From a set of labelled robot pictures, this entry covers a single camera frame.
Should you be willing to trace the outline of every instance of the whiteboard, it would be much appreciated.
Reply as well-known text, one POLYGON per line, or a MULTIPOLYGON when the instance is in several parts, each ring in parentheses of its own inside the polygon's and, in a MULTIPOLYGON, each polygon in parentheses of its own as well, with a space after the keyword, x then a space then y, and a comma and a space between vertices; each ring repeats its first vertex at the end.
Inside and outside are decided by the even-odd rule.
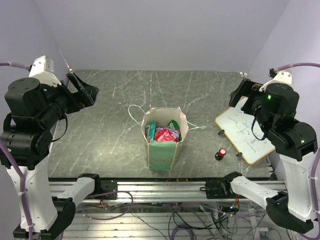
MULTIPOLYGON (((248 164, 254 164, 259 159, 275 150, 275 146, 268 139, 258 140, 251 131, 254 116, 241 111, 247 98, 241 99, 235 107, 229 107, 215 118, 216 124, 224 130, 224 134, 232 142, 248 164)), ((256 122, 253 127, 254 134, 261 139, 264 133, 256 122)))

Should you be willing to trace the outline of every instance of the green package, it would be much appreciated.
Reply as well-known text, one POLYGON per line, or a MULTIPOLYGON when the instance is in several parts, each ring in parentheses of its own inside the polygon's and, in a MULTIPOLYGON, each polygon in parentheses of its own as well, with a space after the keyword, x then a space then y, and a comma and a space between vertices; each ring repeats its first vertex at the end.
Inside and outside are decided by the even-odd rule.
POLYGON ((156 133, 156 122, 152 121, 147 126, 145 126, 145 137, 148 143, 152 143, 155 139, 156 133))
MULTIPOLYGON (((166 127, 170 128, 170 129, 174 129, 174 130, 179 130, 179 132, 180 132, 179 125, 175 120, 171 120, 166 127)), ((181 142, 181 140, 182 140, 182 137, 181 137, 181 133, 180 133, 179 142, 181 142)))

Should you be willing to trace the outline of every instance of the small bottle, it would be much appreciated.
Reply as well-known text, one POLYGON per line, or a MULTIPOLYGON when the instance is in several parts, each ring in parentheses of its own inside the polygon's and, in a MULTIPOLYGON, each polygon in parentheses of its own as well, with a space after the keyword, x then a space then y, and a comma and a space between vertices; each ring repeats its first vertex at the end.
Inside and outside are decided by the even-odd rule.
POLYGON ((224 158, 224 155, 227 154, 227 150, 220 148, 219 151, 214 155, 215 159, 221 161, 224 158))

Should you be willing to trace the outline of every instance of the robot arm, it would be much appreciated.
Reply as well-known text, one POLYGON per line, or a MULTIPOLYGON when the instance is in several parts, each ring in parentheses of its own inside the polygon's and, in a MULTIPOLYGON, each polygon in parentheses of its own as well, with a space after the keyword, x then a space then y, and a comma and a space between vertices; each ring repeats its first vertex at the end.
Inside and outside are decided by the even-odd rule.
POLYGON ((21 196, 21 224, 13 232, 15 238, 29 237, 28 217, 32 220, 33 232, 40 233, 41 239, 55 239, 71 224, 77 205, 86 196, 101 193, 99 175, 86 173, 80 175, 67 191, 51 197, 48 154, 53 136, 50 130, 59 120, 66 118, 66 114, 92 106, 99 92, 98 88, 84 83, 71 72, 66 76, 77 89, 71 93, 54 75, 53 67, 52 59, 46 56, 37 58, 29 77, 12 82, 5 94, 11 113, 5 118, 0 140, 22 172, 23 188, 26 189, 21 192, 20 176, 8 158, 8 151, 0 150, 1 164, 6 167, 17 194, 21 196))
POLYGON ((236 172, 224 177, 223 187, 262 206, 278 226, 304 234, 316 218, 310 175, 318 144, 315 130, 294 118, 299 95, 289 84, 291 75, 283 71, 263 86, 244 79, 229 102, 235 107, 242 96, 248 97, 241 110, 254 116, 252 128, 257 122, 264 133, 262 140, 271 141, 280 154, 288 194, 259 186, 236 172))

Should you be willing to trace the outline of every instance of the whiteboard frame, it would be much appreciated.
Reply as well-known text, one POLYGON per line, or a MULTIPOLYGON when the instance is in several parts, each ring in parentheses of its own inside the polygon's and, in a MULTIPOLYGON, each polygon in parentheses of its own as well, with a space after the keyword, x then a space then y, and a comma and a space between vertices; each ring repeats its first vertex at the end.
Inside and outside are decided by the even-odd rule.
MULTIPOLYGON (((238 102, 240 102, 242 99, 247 99, 247 97, 242 97, 238 102)), ((229 109, 231 109, 233 107, 228 107, 225 111, 223 111, 222 113, 220 113, 215 119, 214 122, 218 125, 218 127, 223 130, 223 128, 220 126, 220 124, 217 122, 217 118, 219 118, 221 115, 223 115, 224 113, 226 113, 229 109)), ((235 149, 238 151, 238 153, 241 153, 241 151, 237 148, 236 144, 231 140, 231 138, 227 135, 226 132, 224 132, 224 135, 229 139, 229 141, 232 143, 232 145, 235 147, 235 149)), ((254 164, 256 162, 258 162, 260 159, 264 158, 265 156, 267 156, 268 154, 272 153, 274 150, 276 150, 276 148, 274 147, 272 150, 270 150, 269 152, 267 152, 266 154, 264 154, 263 156, 261 156, 260 158, 258 158, 257 160, 255 160, 254 162, 248 162, 248 160, 245 158, 245 156, 242 154, 241 156, 243 157, 243 159, 246 161, 247 164, 254 164)))

